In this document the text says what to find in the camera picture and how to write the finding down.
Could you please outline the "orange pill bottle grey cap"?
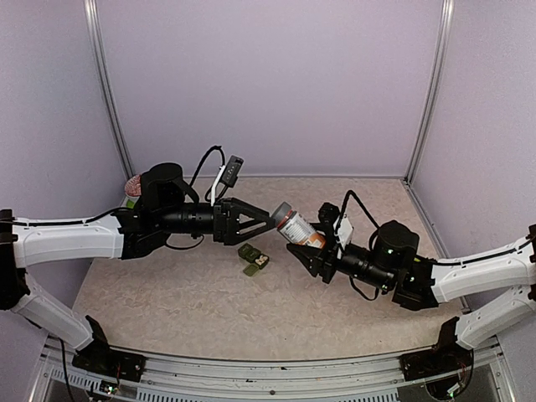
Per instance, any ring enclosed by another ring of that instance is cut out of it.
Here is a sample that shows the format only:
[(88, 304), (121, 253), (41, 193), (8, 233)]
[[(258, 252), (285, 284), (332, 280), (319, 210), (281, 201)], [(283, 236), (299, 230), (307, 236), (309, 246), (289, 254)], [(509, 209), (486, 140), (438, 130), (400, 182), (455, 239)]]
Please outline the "orange pill bottle grey cap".
[(278, 224), (277, 230), (294, 245), (305, 245), (322, 249), (326, 243), (324, 237), (317, 232), (297, 211), (291, 210)]

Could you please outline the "green weekly pill organizer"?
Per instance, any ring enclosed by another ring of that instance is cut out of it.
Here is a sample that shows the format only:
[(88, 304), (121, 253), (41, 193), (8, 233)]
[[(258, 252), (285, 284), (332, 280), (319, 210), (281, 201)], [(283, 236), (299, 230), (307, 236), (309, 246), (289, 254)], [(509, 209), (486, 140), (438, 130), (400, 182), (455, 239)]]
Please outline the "green weekly pill organizer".
[(264, 267), (263, 269), (261, 269), (255, 263), (255, 259), (257, 259), (260, 255), (267, 255), (267, 254), (250, 244), (243, 244), (238, 249), (239, 258), (248, 263), (248, 265), (243, 269), (243, 273), (246, 276), (248, 277), (255, 276), (259, 271), (262, 271), (265, 268)]

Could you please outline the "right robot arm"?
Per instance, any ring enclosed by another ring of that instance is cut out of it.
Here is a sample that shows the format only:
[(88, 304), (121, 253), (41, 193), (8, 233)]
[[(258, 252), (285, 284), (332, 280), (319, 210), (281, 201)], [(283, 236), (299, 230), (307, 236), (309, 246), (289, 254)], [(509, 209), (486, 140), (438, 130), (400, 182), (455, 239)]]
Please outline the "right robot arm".
[(428, 354), (429, 365), (445, 372), (493, 335), (535, 313), (535, 228), (511, 244), (475, 255), (435, 260), (418, 255), (420, 237), (396, 220), (376, 224), (368, 247), (351, 243), (345, 230), (347, 207), (324, 203), (312, 228), (325, 239), (321, 248), (287, 244), (311, 276), (330, 282), (336, 272), (352, 283), (373, 286), (376, 294), (411, 311), (438, 307), (462, 296), (504, 289), (488, 304), (441, 326)]

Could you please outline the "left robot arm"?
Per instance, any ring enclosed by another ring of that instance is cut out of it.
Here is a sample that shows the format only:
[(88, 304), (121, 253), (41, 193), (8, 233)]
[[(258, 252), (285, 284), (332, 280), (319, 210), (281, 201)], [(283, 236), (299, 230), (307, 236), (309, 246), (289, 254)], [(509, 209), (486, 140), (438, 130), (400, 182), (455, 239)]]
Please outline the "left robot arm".
[(275, 226), (268, 212), (237, 198), (200, 200), (182, 167), (164, 162), (140, 176), (134, 206), (70, 221), (16, 218), (1, 212), (1, 308), (55, 334), (102, 373), (117, 364), (100, 324), (46, 292), (27, 272), (46, 262), (108, 258), (133, 260), (162, 248), (171, 235), (210, 235), (237, 245)]

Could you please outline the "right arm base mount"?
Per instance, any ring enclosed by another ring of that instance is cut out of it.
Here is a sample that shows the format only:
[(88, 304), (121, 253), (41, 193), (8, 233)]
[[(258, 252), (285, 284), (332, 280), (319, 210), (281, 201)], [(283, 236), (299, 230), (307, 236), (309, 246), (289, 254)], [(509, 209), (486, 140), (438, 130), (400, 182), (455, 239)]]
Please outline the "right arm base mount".
[(456, 343), (456, 325), (459, 321), (459, 317), (453, 317), (444, 322), (437, 342), (430, 348), (404, 353), (399, 357), (405, 381), (449, 373), (473, 363), (473, 351)]

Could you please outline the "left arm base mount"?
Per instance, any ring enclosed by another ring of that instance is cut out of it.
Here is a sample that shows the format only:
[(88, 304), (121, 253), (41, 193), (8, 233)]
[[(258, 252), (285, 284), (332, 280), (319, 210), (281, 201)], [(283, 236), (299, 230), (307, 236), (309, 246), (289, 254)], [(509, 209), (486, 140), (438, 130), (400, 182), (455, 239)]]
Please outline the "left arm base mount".
[(72, 365), (94, 374), (139, 383), (146, 358), (141, 354), (111, 348), (101, 325), (89, 315), (85, 319), (90, 324), (90, 343), (76, 350)]

